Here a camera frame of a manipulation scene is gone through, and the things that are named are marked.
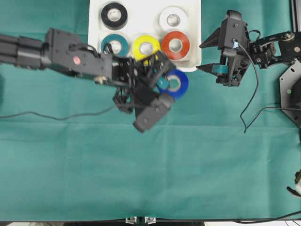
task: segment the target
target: metal clamp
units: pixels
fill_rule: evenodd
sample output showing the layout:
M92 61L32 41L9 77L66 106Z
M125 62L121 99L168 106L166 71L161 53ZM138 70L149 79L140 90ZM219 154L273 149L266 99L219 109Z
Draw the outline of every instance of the metal clamp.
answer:
M126 224L131 224L131 225L137 224L137 217L126 218Z
M148 225L155 224L156 223L156 218L145 217L144 222L145 222L145 224L148 224Z

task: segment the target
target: tape roll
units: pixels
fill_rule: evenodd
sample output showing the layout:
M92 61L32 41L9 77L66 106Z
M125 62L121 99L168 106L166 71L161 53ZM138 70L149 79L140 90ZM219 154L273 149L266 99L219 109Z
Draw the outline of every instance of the tape roll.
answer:
M177 85L177 87L174 87L174 88L169 87L168 89L165 89L165 90L158 87L158 90L160 93L166 92L175 99L179 99L185 95L185 93L188 90L189 80L188 80L187 75L184 72L177 70L177 69L173 70L166 76L166 79L169 82L171 82L172 80L175 80L175 81L177 81L178 85Z
M142 35L133 43L134 58L139 61L161 50L159 41L151 35Z
M178 7L169 7L163 10L159 20L161 28L170 32L172 30L184 31L187 27L188 19L186 13Z
M127 24L126 8L116 2L106 5L101 12L103 24L111 30L120 30Z
M128 54L128 42L119 34L110 34L101 43L101 51L104 52L105 44L111 44L114 54L119 57L126 57Z
M184 58L190 49L188 37L182 32L170 32L162 41L162 51L169 59L180 60Z

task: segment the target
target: robotic arm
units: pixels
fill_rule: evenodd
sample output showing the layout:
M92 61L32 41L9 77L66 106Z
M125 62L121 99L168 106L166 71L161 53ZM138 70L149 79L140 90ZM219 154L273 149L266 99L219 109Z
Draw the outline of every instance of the robotic arm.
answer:
M257 30L250 32L260 34ZM283 32L256 41L250 40L250 32L241 14L228 10L221 27L200 45L200 48L217 46L222 52L220 62L197 68L217 76L217 83L224 86L239 86L250 65L250 60L238 44L247 50L253 62L261 69L279 63L293 65L297 59L301 60L300 32ZM279 44L281 56L275 56L276 42Z
M112 53L99 54L92 46L82 43L78 35L50 29L44 43L0 35L0 63L33 70L49 68L67 76L114 86L117 88L114 103L122 112L135 110L134 126L140 132L150 129L175 103L169 94L154 91L158 83L168 83L165 76L176 68L159 51L136 62Z

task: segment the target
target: white tape roll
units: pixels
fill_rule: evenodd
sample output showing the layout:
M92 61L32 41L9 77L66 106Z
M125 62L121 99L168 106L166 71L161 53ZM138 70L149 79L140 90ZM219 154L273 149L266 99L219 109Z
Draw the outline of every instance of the white tape roll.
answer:
M160 16L160 26L166 31L180 30L184 31L187 27L187 15L178 7L166 8Z

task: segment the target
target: green tablecloth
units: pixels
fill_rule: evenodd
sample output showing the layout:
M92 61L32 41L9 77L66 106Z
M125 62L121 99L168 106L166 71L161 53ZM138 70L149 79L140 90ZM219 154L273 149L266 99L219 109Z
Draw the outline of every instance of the green tablecloth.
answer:
M87 41L87 0L1 0L0 33L44 40L49 27ZM286 0L203 0L203 39L227 9L243 14L264 36L291 29ZM203 51L203 63L219 52ZM246 117L279 103L277 65L260 71ZM115 89L0 66L0 114L33 110L55 116L112 105ZM56 122L24 116L0 121L0 220L270 218L300 209L293 185L300 167L297 128L281 112L264 113L246 135L239 114L255 87L250 68L241 87L226 88L201 71L190 89L150 132L117 110Z

